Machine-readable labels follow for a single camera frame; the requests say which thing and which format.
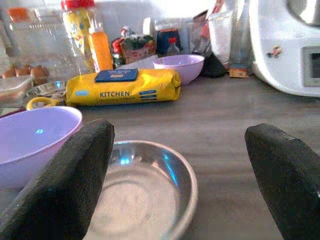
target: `yellow package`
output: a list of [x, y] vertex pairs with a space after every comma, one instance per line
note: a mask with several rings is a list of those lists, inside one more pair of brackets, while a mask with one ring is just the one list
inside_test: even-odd
[[135, 81], [95, 82], [97, 73], [80, 75], [66, 85], [68, 106], [97, 106], [175, 101], [181, 90], [172, 69], [139, 69]]

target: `yellow scissors handle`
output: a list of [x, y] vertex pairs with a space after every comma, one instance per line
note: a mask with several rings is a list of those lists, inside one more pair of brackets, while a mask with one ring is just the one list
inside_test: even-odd
[[57, 100], [57, 99], [53, 99], [53, 98], [49, 98], [49, 97], [44, 97], [44, 96], [38, 96], [35, 97], [33, 99], [31, 99], [27, 105], [26, 105], [26, 109], [27, 110], [32, 110], [34, 109], [34, 104], [36, 103], [44, 103], [44, 107], [53, 107], [53, 106], [57, 106], [61, 103], [61, 100]]

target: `lavender plastic bowl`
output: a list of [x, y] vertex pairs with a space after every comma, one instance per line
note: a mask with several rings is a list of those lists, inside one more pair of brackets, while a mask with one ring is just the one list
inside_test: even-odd
[[174, 55], [158, 58], [153, 61], [155, 69], [174, 69], [181, 77], [182, 84], [188, 84], [199, 76], [205, 58], [200, 55]]
[[81, 112], [67, 106], [0, 118], [0, 190], [22, 189], [81, 127]]

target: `white kitchen appliance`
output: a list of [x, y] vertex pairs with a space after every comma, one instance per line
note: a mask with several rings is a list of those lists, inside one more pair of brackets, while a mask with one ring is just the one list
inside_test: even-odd
[[319, 13], [320, 0], [250, 1], [258, 77], [285, 93], [320, 98]]

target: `gray countertop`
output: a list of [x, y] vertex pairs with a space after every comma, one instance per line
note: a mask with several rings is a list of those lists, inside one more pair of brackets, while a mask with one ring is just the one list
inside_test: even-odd
[[281, 240], [251, 168], [247, 127], [273, 124], [320, 153], [320, 99], [282, 93], [256, 79], [198, 78], [175, 102], [81, 107], [84, 121], [105, 118], [115, 140], [147, 140], [192, 165], [198, 207], [184, 240]]

